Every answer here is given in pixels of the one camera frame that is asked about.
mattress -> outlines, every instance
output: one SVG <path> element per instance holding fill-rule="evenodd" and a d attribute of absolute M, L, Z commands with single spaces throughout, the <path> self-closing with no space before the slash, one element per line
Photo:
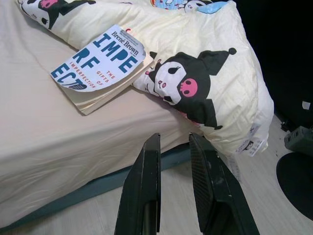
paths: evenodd
<path fill-rule="evenodd" d="M 161 133 L 162 152 L 200 133 L 158 97 L 129 87 L 83 116 L 49 77 L 75 50 L 0 1 L 0 228 L 88 181 L 131 165 Z"/>

